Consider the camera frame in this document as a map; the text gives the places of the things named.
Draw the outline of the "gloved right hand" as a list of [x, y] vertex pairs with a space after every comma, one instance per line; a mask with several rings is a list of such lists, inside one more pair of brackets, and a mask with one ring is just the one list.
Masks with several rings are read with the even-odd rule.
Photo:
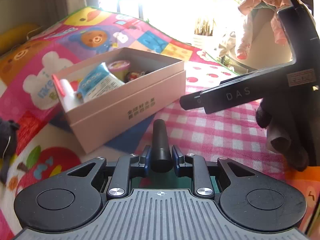
[[282, 96], [268, 96], [261, 100], [255, 112], [259, 127], [267, 130], [267, 149], [282, 154], [289, 166], [302, 172], [309, 158], [300, 139], [287, 100]]

